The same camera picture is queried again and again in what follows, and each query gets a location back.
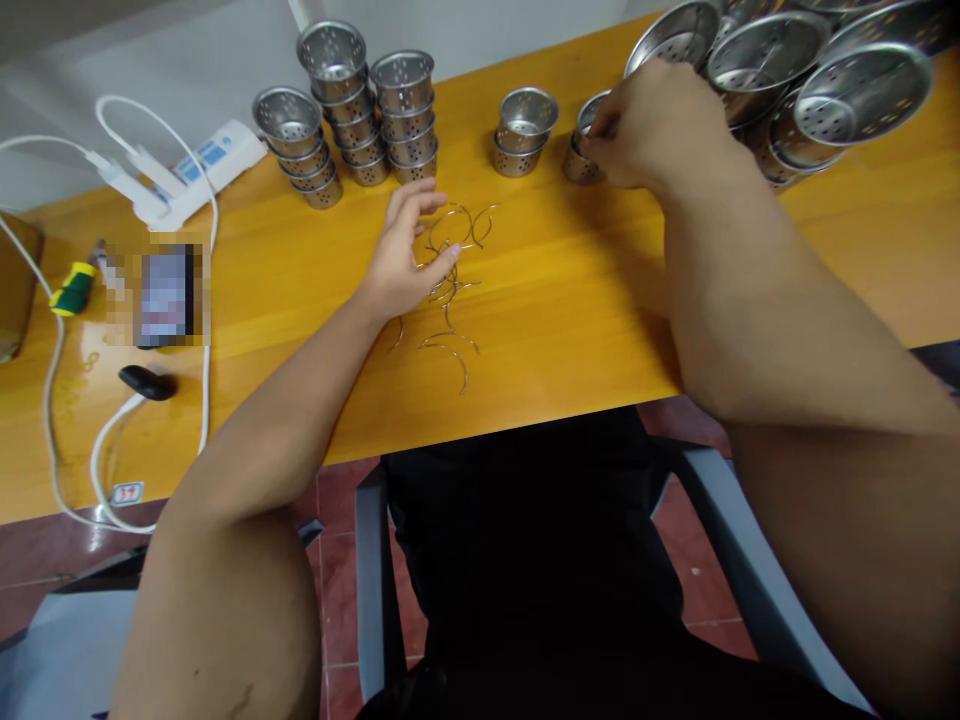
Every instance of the skin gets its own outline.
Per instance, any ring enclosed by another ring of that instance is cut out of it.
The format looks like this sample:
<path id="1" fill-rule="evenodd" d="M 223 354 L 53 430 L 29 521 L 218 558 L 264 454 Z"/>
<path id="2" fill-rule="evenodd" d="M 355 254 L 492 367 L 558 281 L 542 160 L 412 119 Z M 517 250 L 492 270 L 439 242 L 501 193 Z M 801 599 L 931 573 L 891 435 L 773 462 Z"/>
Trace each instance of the skin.
<path id="1" fill-rule="evenodd" d="M 905 716 L 951 716 L 960 676 L 960 413 L 804 243 L 719 100 L 650 62 L 604 103 L 584 152 L 666 217 L 684 383 L 724 423 L 744 491 L 824 638 Z M 315 717 L 320 628 L 284 506 L 321 464 L 383 325 L 459 247 L 418 270 L 446 202 L 398 190 L 356 293 L 248 398 L 167 505 L 111 718 Z"/>

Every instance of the chair armrest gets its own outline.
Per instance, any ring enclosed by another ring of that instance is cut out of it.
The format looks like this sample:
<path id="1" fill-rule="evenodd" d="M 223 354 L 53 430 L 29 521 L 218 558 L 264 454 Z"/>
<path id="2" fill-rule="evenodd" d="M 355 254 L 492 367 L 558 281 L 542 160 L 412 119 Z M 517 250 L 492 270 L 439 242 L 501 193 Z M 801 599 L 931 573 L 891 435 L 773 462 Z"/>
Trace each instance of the chair armrest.
<path id="1" fill-rule="evenodd" d="M 873 712 L 800 604 L 732 466 L 713 448 L 653 440 L 703 523 L 758 657 L 803 675 L 850 705 Z"/>
<path id="2" fill-rule="evenodd" d="M 387 477 L 378 465 L 357 487 L 357 640 L 366 703 L 407 672 L 400 606 L 393 578 Z"/>

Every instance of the phone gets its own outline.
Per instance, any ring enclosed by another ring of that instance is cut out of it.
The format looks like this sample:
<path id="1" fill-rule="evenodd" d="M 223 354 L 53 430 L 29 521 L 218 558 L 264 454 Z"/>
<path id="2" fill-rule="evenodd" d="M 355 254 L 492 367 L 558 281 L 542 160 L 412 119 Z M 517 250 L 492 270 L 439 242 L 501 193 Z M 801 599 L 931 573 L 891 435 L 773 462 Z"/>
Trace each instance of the phone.
<path id="1" fill-rule="evenodd" d="M 143 256 L 143 289 L 137 347 L 149 350 L 192 344 L 195 334 L 193 245 L 163 245 Z"/>

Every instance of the power strip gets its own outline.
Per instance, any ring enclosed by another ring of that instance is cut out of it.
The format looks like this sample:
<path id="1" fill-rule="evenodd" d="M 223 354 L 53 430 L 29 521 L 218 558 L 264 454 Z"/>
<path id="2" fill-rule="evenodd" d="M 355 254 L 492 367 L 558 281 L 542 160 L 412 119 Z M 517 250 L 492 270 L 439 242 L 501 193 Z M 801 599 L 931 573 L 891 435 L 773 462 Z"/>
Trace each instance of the power strip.
<path id="1" fill-rule="evenodd" d="M 169 170 L 163 168 L 143 148 L 130 161 L 156 184 L 150 192 L 163 202 L 158 212 L 154 203 L 134 203 L 133 210 L 152 232 L 172 232 L 210 200 L 210 192 L 200 170 L 186 156 Z M 194 150 L 203 164 L 215 193 L 236 180 L 267 155 L 257 136 L 239 120 L 230 120 L 206 142 Z"/>

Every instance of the wooden table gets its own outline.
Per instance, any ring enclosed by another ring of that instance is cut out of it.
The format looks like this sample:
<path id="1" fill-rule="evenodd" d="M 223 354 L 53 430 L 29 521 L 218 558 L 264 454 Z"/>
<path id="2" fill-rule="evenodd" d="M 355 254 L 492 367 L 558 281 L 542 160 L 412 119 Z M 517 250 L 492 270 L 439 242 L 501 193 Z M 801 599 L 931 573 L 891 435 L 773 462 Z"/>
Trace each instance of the wooden table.
<path id="1" fill-rule="evenodd" d="M 646 192 L 577 187 L 560 171 L 581 104 L 620 79 L 652 19 L 437 86 L 440 187 L 473 212 L 501 203 L 486 249 L 466 250 L 460 263 L 461 279 L 483 284 L 451 306 L 451 320 L 482 354 L 452 341 L 470 374 L 461 396 L 457 361 L 443 350 L 417 349 L 444 329 L 437 303 L 407 317 L 392 352 L 397 325 L 388 325 L 343 410 L 327 462 L 680 392 L 664 318 L 659 208 Z M 908 346 L 960 337 L 960 54 L 938 66 L 936 90 L 915 119 L 782 196 L 830 267 Z M 494 172 L 488 153 L 500 100 L 520 85 L 554 93 L 561 117 L 536 172 L 507 179 Z M 258 89 L 250 88 L 251 97 Z M 335 208 L 311 210 L 268 158 L 222 194 L 212 280 L 214 428 L 360 279 L 397 183 L 361 188 L 346 179 L 344 186 Z M 43 269 L 51 278 L 64 276 L 99 237 L 149 241 L 128 203 L 108 189 L 27 219 L 47 235 Z M 180 241 L 206 242 L 209 222 L 204 211 Z M 444 220 L 444 234 L 463 232 L 458 222 Z M 38 294 L 25 347 L 0 366 L 0 522 L 57 511 L 40 415 L 55 337 L 44 306 Z M 196 453 L 201 350 L 113 347 L 106 320 L 101 289 L 82 318 L 68 322 L 55 389 L 62 484 L 76 506 L 94 503 L 89 451 L 129 392 L 116 376 L 123 365 L 175 372 L 181 390 L 129 419 L 110 444 L 106 474 L 144 481 L 147 499 L 165 497 Z"/>

